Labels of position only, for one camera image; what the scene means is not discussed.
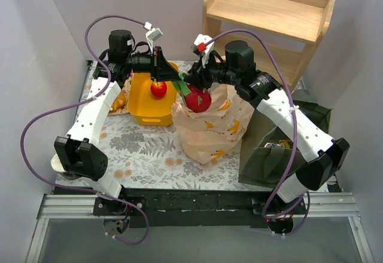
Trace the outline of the red apple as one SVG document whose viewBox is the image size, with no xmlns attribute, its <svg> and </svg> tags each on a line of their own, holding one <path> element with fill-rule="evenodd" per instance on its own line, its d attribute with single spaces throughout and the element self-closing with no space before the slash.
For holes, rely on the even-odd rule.
<svg viewBox="0 0 383 263">
<path fill-rule="evenodd" d="M 167 85 L 165 82 L 153 81 L 150 85 L 150 91 L 153 97 L 156 99 L 161 99 L 165 97 L 167 93 Z"/>
</svg>

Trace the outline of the red pepper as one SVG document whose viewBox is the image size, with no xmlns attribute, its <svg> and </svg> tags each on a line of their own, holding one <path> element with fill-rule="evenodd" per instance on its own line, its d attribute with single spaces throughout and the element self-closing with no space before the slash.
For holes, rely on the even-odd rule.
<svg viewBox="0 0 383 263">
<path fill-rule="evenodd" d="M 212 102 L 210 92 L 208 90 L 200 90 L 192 84 L 186 83 L 184 81 L 185 73 L 180 72 L 178 76 L 180 79 L 172 81 L 172 84 L 186 107 L 195 113 L 207 111 Z"/>
</svg>

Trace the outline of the bundt cake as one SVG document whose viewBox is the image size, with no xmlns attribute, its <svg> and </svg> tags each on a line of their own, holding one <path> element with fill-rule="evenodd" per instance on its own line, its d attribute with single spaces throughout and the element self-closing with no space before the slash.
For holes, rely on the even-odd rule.
<svg viewBox="0 0 383 263">
<path fill-rule="evenodd" d="M 122 90 L 111 105 L 110 112 L 117 112 L 126 104 L 126 92 Z"/>
</svg>

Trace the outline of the yellow plastic bin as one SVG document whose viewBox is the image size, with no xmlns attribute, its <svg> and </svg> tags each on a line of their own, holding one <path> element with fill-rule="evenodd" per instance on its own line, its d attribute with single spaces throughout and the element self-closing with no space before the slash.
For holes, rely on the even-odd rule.
<svg viewBox="0 0 383 263">
<path fill-rule="evenodd" d="M 173 123 L 172 105 L 177 91 L 171 81 L 165 82 L 167 92 L 159 99 L 152 95 L 150 73 L 133 73 L 127 108 L 142 126 L 169 126 Z"/>
</svg>

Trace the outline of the orange plastic grocery bag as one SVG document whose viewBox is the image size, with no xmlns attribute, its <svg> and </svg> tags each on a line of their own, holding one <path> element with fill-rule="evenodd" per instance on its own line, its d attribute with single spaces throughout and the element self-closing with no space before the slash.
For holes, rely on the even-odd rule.
<svg viewBox="0 0 383 263">
<path fill-rule="evenodd" d="M 254 112 L 231 85 L 214 84 L 210 94 L 212 103 L 205 112 L 194 113 L 179 101 L 171 112 L 184 152 L 201 164 L 230 152 L 241 141 Z"/>
</svg>

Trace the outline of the dark green tote bag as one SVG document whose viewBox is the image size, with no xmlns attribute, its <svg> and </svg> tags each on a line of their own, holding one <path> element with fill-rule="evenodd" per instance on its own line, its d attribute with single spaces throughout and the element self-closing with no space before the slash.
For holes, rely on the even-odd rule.
<svg viewBox="0 0 383 263">
<path fill-rule="evenodd" d="M 308 90 L 292 93 L 295 105 L 322 131 L 329 132 L 331 109 L 318 104 Z M 289 139 L 281 129 L 258 110 L 254 110 L 242 137 L 239 177 L 242 184 L 274 188 L 287 167 L 292 148 L 265 148 L 272 139 Z"/>
</svg>

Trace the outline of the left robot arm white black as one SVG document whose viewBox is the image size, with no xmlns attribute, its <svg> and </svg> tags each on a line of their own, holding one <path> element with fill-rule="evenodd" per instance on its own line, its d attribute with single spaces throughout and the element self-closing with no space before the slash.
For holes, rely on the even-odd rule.
<svg viewBox="0 0 383 263">
<path fill-rule="evenodd" d="M 146 34 L 148 51 L 135 51 L 130 31 L 114 30 L 109 35 L 109 47 L 99 58 L 85 104 L 74 125 L 64 137 L 54 142 L 56 151 L 52 168 L 62 175 L 71 175 L 87 182 L 96 193 L 108 198 L 107 208 L 114 215 L 127 209 L 127 200 L 120 196 L 122 186 L 107 172 L 108 157 L 98 148 L 102 126 L 132 72 L 149 74 L 150 79 L 166 82 L 180 77 L 165 59 L 162 48 L 153 43 L 162 31 L 152 28 Z"/>
</svg>

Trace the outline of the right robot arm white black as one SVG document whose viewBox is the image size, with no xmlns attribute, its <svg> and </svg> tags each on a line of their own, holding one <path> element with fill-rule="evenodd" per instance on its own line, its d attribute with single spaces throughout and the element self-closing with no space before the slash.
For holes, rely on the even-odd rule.
<svg viewBox="0 0 383 263">
<path fill-rule="evenodd" d="M 305 164 L 277 185 L 271 198 L 276 213 L 291 209 L 293 200 L 303 193 L 318 190 L 343 165 L 349 151 L 344 138 L 334 139 L 317 127 L 297 106 L 291 94 L 269 73 L 256 68 L 254 51 L 245 41 L 230 41 L 225 59 L 214 50 L 212 41 L 193 44 L 200 59 L 184 77 L 185 82 L 203 90 L 212 83 L 234 86 L 239 97 L 268 117 L 293 142 Z"/>
</svg>

